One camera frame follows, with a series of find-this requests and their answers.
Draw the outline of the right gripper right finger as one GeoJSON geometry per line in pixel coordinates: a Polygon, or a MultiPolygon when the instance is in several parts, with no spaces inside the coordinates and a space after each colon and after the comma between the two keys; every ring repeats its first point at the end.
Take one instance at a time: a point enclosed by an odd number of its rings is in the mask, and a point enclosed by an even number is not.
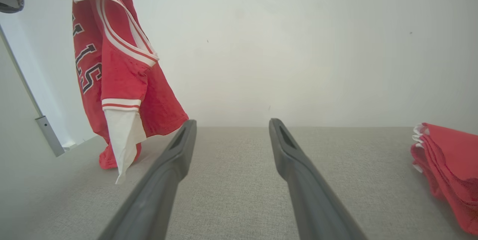
{"type": "Polygon", "coordinates": [[[301,240],[365,240],[324,177],[280,119],[269,121],[270,141],[277,172],[288,184],[301,240]]]}

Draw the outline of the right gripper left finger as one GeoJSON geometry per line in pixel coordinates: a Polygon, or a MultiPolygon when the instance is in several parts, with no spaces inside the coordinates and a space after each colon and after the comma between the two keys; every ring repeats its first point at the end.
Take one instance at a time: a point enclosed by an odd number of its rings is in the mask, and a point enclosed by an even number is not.
{"type": "Polygon", "coordinates": [[[100,240],[164,240],[179,182],[189,172],[197,122],[186,121],[99,236],[100,240]]]}

